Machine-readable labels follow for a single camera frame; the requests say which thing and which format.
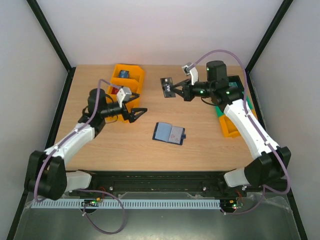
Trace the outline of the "black VIP credit card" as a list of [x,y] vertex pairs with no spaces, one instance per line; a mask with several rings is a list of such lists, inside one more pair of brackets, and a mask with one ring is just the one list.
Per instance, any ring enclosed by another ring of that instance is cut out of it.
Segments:
[[175,92],[171,91],[171,86],[173,86],[173,80],[171,77],[164,77],[160,79],[163,95],[165,98],[175,98]]

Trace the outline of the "blue leather card holder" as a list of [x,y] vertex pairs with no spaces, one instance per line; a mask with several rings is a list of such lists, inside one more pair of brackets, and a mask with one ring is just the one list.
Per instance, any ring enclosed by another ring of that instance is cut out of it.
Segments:
[[182,145],[186,139],[185,128],[166,122],[157,122],[152,135],[152,140],[168,144]]

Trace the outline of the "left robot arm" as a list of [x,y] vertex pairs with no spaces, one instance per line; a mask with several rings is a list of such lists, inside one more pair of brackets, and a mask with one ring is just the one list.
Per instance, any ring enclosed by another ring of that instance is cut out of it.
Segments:
[[28,160],[25,189],[33,193],[36,201],[39,197],[58,200],[70,191],[86,189],[92,181],[92,174],[85,170],[66,171],[66,164],[87,143],[92,141],[106,125],[106,118],[122,116],[125,121],[135,122],[147,112],[147,108],[128,109],[126,104],[140,97],[128,87],[121,87],[116,100],[103,89],[90,91],[87,106],[82,111],[74,129],[62,140],[44,151],[35,150]]

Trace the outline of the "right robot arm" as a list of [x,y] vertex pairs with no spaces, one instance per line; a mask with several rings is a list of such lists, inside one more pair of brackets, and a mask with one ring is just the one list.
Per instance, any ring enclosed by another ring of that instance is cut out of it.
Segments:
[[199,81],[198,71],[191,63],[182,67],[186,80],[170,87],[184,101],[195,97],[209,98],[235,125],[248,146],[253,161],[246,167],[226,172],[218,183],[218,191],[229,196],[238,186],[267,187],[269,183],[284,177],[290,179],[286,165],[291,152],[280,147],[266,132],[251,111],[244,90],[230,86],[227,66],[221,60],[206,64],[206,81]]

